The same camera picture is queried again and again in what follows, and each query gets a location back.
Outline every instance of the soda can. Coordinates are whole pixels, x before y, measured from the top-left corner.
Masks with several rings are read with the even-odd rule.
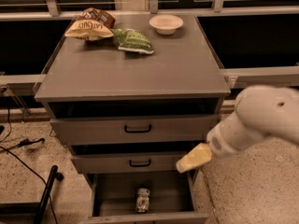
[[[147,213],[150,206],[150,190],[149,189],[138,189],[136,195],[136,212]]]

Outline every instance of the white bowl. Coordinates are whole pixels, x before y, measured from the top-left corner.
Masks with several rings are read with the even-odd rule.
[[[183,23],[181,18],[173,15],[158,15],[149,20],[149,24],[162,35],[173,34]]]

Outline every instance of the closed drawer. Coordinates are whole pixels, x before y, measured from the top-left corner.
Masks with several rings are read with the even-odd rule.
[[[150,191],[149,211],[135,212],[138,188]],[[207,215],[197,211],[189,173],[145,172],[128,174],[101,174],[93,179],[90,218],[82,224],[203,224]]]
[[[104,174],[176,170],[176,162],[186,152],[132,153],[73,156],[79,174]]]
[[[68,144],[203,140],[218,115],[115,119],[52,119],[58,139]]]

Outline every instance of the floor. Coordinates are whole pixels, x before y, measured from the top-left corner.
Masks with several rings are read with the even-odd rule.
[[[0,123],[8,131],[3,115]],[[9,138],[1,143],[11,147],[21,140],[45,138],[43,144],[20,147],[13,152],[48,178],[58,165],[64,180],[55,181],[52,202],[58,223],[74,224],[89,215],[91,190],[79,175],[70,153],[52,135],[47,121],[12,123]],[[213,159],[199,172],[194,184],[200,212],[208,213],[206,224],[299,223],[299,148],[271,138],[245,152],[226,159]],[[0,202],[39,202],[44,185],[14,157],[0,153]],[[0,224],[32,223],[32,216],[0,217]],[[48,205],[43,223],[55,223]]]

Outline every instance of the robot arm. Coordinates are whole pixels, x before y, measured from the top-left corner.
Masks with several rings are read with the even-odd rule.
[[[185,171],[212,159],[212,153],[226,157],[265,138],[275,136],[299,145],[299,91],[290,88],[252,86],[235,100],[235,111],[217,124],[200,144],[177,162]]]

